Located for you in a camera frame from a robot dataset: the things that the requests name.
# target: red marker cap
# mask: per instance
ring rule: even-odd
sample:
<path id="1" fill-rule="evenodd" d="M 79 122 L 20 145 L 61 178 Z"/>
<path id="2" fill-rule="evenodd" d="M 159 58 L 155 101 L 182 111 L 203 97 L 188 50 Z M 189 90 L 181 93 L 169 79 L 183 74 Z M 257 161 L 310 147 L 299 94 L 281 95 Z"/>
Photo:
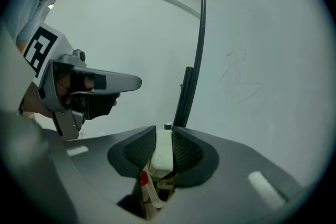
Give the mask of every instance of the red marker cap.
<path id="1" fill-rule="evenodd" d="M 147 173 L 145 171 L 142 171 L 140 173 L 140 186 L 145 186 L 148 183 Z"/>

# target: handwritten drawing on whiteboard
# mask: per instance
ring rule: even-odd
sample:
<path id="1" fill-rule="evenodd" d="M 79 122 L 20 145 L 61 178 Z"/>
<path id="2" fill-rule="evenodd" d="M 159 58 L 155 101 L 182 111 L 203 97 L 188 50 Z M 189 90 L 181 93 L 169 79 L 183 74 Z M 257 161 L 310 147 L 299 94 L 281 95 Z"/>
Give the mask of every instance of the handwritten drawing on whiteboard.
<path id="1" fill-rule="evenodd" d="M 221 104 L 237 105 L 256 95 L 263 85 L 258 82 L 241 82 L 239 65 L 246 59 L 246 51 L 243 49 L 231 48 L 224 54 L 222 63 L 222 75 L 218 78 L 218 98 Z"/>

